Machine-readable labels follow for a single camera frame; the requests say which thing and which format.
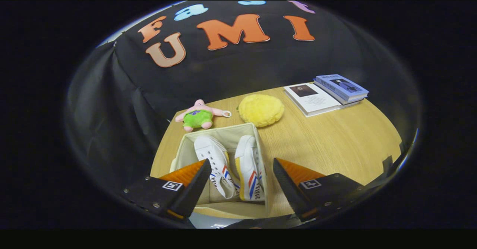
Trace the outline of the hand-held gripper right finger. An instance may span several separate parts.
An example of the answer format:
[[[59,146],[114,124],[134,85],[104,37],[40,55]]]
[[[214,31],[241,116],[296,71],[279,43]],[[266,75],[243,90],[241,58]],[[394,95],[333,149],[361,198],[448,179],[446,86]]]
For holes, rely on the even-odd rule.
[[[343,174],[324,175],[281,158],[273,159],[273,173],[300,221],[329,218],[366,193],[365,186]]]

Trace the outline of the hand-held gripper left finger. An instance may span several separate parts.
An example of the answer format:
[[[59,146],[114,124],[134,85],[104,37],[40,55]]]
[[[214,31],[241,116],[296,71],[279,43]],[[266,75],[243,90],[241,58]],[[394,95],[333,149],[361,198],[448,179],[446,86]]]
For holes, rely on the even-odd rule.
[[[156,216],[184,222],[192,214],[211,174],[209,159],[160,178],[144,177],[123,190],[123,198]]]

